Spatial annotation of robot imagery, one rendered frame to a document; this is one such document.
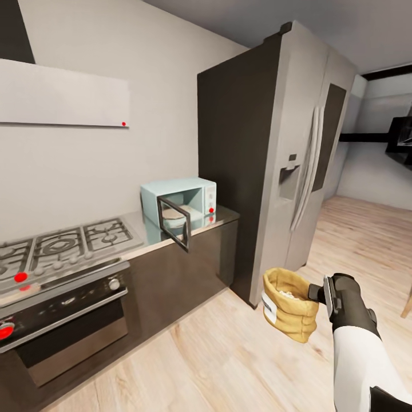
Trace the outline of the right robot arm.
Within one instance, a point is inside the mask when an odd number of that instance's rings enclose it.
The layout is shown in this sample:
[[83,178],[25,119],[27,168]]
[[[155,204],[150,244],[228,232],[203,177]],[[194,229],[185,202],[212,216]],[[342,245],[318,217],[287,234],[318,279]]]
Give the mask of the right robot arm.
[[354,277],[334,273],[323,287],[310,283],[308,298],[327,305],[334,339],[336,412],[412,412],[412,396],[402,383],[366,308]]

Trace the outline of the microwave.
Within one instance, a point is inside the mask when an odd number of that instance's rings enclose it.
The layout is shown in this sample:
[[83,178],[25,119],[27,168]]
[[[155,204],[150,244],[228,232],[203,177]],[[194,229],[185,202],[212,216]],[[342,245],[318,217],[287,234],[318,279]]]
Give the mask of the microwave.
[[216,211],[216,183],[191,176],[141,184],[144,214],[187,253],[191,220]]

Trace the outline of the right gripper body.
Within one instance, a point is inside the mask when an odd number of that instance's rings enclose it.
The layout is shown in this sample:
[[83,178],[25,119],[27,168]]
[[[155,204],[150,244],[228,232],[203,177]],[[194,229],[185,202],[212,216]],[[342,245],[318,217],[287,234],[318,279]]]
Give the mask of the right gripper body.
[[308,298],[326,305],[326,298],[324,297],[323,289],[324,289],[324,286],[321,287],[316,284],[310,283],[309,289],[308,289]]

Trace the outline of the popcorn bag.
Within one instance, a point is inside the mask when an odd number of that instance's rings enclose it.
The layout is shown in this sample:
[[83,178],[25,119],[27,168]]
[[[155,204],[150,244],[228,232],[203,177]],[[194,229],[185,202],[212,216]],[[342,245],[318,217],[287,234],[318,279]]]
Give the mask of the popcorn bag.
[[262,281],[265,319],[296,342],[307,343],[317,328],[315,318],[319,311],[319,302],[308,298],[310,282],[283,268],[268,269]]

